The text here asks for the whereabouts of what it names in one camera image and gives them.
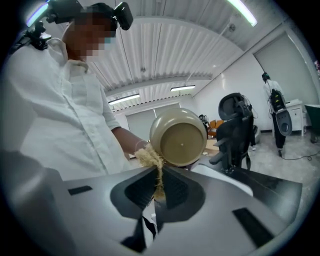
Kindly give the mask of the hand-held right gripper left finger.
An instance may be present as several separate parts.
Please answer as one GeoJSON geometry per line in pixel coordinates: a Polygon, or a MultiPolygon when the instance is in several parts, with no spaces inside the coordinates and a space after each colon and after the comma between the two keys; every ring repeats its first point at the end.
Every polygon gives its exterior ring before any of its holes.
{"type": "Polygon", "coordinates": [[[143,226],[156,177],[157,169],[149,167],[66,181],[62,206],[76,256],[160,256],[160,239],[143,226]]]}

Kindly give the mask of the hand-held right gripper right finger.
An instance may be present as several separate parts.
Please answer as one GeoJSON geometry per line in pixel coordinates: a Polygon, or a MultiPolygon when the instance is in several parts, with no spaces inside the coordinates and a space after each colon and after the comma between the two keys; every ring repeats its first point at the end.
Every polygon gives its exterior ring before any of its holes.
{"type": "Polygon", "coordinates": [[[151,256],[247,256],[287,226],[249,186],[206,166],[165,167],[163,185],[151,256]]]}

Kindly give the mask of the straw scrubbing brush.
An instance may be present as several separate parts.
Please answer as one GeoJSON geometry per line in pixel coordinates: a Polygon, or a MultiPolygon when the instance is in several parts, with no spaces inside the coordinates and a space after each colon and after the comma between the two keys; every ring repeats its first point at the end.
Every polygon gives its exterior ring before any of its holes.
{"type": "Polygon", "coordinates": [[[143,167],[156,166],[157,175],[153,198],[157,201],[165,200],[166,196],[163,182],[163,167],[166,163],[165,160],[153,149],[150,143],[148,143],[145,148],[137,150],[134,154],[143,167]]]}

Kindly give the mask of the beige bowl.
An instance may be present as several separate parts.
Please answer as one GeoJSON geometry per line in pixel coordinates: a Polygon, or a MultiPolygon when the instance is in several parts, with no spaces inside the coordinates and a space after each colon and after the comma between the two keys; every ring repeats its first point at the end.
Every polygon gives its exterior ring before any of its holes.
{"type": "Polygon", "coordinates": [[[195,163],[207,144],[203,122],[191,110],[174,107],[153,121],[149,140],[153,149],[170,165],[185,167],[195,163]]]}

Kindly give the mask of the black shoulder clamp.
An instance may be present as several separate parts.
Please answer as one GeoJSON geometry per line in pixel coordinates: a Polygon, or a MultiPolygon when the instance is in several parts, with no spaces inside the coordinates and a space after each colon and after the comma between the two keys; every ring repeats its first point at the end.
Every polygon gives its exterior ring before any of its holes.
{"type": "Polygon", "coordinates": [[[48,41],[52,38],[50,34],[46,33],[46,28],[41,20],[36,21],[26,31],[26,36],[29,38],[29,43],[40,51],[48,48],[48,41]]]}

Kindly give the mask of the person's left forearm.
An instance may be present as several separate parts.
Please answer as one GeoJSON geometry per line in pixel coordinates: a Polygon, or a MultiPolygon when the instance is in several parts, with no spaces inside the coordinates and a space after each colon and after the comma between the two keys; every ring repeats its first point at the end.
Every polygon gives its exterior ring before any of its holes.
{"type": "Polygon", "coordinates": [[[116,127],[111,131],[119,142],[124,153],[134,155],[138,150],[144,149],[148,144],[147,141],[139,138],[122,127],[116,127]]]}

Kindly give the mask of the orange chair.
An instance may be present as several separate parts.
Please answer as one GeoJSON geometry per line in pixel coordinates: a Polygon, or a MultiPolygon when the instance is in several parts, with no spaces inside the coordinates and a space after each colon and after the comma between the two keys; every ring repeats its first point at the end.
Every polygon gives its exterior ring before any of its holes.
{"type": "Polygon", "coordinates": [[[208,138],[209,139],[213,139],[216,138],[217,135],[217,129],[220,125],[222,125],[224,123],[223,120],[212,120],[209,122],[208,124],[208,138]]]}

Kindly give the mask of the black office chair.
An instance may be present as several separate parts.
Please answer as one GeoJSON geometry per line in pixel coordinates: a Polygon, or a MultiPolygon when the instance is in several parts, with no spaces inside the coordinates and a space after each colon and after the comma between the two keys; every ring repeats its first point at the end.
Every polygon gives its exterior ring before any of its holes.
{"type": "Polygon", "coordinates": [[[219,102],[218,114],[224,121],[216,130],[214,146],[219,148],[219,153],[213,156],[209,163],[221,163],[221,171],[228,174],[234,169],[240,169],[242,161],[245,160],[249,170],[251,159],[248,149],[253,133],[254,116],[245,96],[239,92],[226,95],[219,102]]]}

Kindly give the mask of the person in white shirt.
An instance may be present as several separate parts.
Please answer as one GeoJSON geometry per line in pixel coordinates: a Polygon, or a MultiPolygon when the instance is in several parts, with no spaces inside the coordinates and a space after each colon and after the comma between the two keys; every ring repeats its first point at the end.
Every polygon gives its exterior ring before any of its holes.
{"type": "Polygon", "coordinates": [[[87,63],[68,58],[58,38],[45,50],[23,46],[4,68],[12,86],[36,113],[21,152],[64,181],[114,175],[132,167],[113,134],[119,127],[103,86],[87,63]]]}

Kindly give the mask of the ceiling light bar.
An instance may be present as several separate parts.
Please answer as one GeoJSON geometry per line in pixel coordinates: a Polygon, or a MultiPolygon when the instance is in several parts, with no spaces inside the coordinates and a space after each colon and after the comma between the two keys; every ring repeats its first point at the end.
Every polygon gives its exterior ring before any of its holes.
{"type": "Polygon", "coordinates": [[[46,15],[49,9],[49,2],[50,0],[44,0],[33,8],[26,19],[25,24],[28,28],[30,28],[35,22],[39,21],[46,15]]]}
{"type": "Polygon", "coordinates": [[[170,89],[171,92],[178,92],[178,91],[183,91],[183,90],[191,90],[195,88],[195,85],[184,85],[184,86],[177,86],[177,87],[172,87],[170,89]]]}
{"type": "Polygon", "coordinates": [[[119,103],[122,103],[122,102],[125,102],[125,101],[137,99],[139,97],[140,97],[139,93],[132,94],[132,95],[128,95],[128,96],[125,96],[125,97],[122,97],[122,98],[119,98],[119,99],[115,99],[115,100],[109,101],[108,104],[109,105],[115,105],[115,104],[119,104],[119,103]]]}
{"type": "Polygon", "coordinates": [[[252,27],[258,24],[257,19],[241,0],[227,0],[234,8],[236,8],[252,27]]]}

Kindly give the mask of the green bathtub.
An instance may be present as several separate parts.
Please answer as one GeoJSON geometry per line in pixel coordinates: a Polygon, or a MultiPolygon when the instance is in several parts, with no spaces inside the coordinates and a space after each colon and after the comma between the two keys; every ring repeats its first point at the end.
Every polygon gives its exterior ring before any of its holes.
{"type": "Polygon", "coordinates": [[[310,119],[310,142],[315,144],[320,140],[320,104],[305,104],[310,119]]]}

